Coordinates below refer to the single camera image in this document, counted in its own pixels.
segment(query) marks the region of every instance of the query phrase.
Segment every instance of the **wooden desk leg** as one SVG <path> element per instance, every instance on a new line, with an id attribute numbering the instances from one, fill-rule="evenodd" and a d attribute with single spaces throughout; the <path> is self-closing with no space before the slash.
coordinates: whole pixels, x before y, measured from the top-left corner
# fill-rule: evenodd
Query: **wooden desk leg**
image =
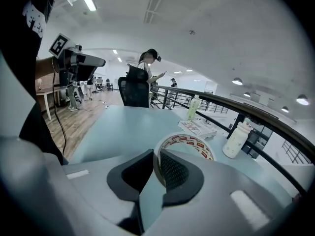
<path id="1" fill-rule="evenodd" d="M 57 94 L 57 99 L 58 99 L 58 106 L 60 107 L 60 97 L 59 97 L 59 91 L 56 92 Z"/>
<path id="2" fill-rule="evenodd" d="M 50 112 L 49 112 L 49 106 L 48 106 L 48 101 L 47 101 L 47 95 L 44 94 L 44 100 L 45 100 L 45 106 L 46 106 L 46 112 L 48 115 L 48 119 L 51 120 Z"/>

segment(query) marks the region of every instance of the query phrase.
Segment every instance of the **packing tape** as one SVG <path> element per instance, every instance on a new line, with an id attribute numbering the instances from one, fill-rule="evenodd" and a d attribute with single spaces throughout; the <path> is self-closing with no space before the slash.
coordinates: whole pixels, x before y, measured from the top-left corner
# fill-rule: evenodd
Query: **packing tape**
<path id="1" fill-rule="evenodd" d="M 207 160 L 215 161 L 215 156 L 213 154 L 213 150 L 206 144 L 206 142 L 194 135 L 187 134 L 185 132 L 177 132 L 172 133 L 165 136 L 154 149 L 154 157 L 153 157 L 153 169 L 154 172 L 159 179 L 159 181 L 165 186 L 165 180 L 161 173 L 160 163 L 160 151 L 161 149 L 166 149 L 167 147 L 173 144 L 185 144 L 187 146 L 192 146 L 195 148 L 195 152 L 203 155 L 203 157 Z"/>

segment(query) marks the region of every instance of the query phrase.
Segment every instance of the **plastic bottle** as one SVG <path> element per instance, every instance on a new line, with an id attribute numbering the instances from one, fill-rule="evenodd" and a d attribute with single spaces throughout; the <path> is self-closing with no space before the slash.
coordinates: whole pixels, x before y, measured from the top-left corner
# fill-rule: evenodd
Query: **plastic bottle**
<path id="1" fill-rule="evenodd" d="M 196 115 L 197 108 L 199 107 L 200 101 L 198 100 L 199 95 L 195 94 L 195 98 L 191 100 L 188 110 L 187 120 L 193 120 Z"/>
<path id="2" fill-rule="evenodd" d="M 239 122 L 237 128 L 223 146 L 223 153 L 227 157 L 234 158 L 240 152 L 251 129 L 250 120 L 248 118 L 246 118 L 243 123 Z"/>

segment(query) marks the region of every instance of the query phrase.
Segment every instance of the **wooden floor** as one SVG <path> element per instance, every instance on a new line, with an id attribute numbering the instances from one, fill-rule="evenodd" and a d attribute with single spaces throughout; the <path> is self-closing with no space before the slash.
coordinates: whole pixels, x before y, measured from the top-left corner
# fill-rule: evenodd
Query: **wooden floor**
<path id="1" fill-rule="evenodd" d="M 78 103 L 78 108 L 81 109 L 78 111 L 71 112 L 70 109 L 68 109 L 69 103 L 66 107 L 57 108 L 59 120 L 62 123 L 67 136 L 67 144 L 64 150 L 64 156 L 67 160 L 71 159 L 75 149 L 80 144 L 89 128 L 100 115 L 106 111 L 106 106 L 110 105 L 123 105 L 118 90 L 93 94 L 93 101 L 89 100 L 83 101 L 82 104 Z M 51 120 L 48 119 L 47 113 L 43 116 L 55 144 L 62 152 L 64 146 L 63 132 L 56 119 L 54 110 L 51 110 L 50 113 Z"/>

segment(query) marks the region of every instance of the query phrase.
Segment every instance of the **mesh chair back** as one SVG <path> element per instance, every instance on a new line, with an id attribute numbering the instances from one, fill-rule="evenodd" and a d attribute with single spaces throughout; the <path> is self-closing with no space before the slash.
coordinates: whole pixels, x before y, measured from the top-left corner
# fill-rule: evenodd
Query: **mesh chair back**
<path id="1" fill-rule="evenodd" d="M 118 79 L 119 92 L 125 106 L 149 107 L 148 73 L 140 68 L 129 65 L 127 77 Z"/>

